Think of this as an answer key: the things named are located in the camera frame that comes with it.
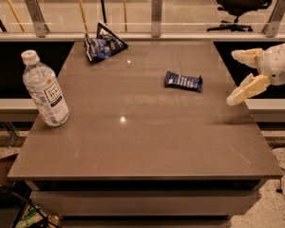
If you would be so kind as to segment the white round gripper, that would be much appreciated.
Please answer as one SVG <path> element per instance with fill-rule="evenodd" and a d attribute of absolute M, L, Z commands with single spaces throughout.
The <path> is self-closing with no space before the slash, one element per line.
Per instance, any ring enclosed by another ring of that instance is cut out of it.
<path fill-rule="evenodd" d="M 285 43 L 269 47 L 264 51 L 260 47 L 237 49 L 233 50 L 231 55 L 248 67 L 259 68 L 261 74 L 257 76 L 249 74 L 227 97 L 228 105 L 238 105 L 246 99 L 255 97 L 266 91 L 270 84 L 285 85 Z"/>

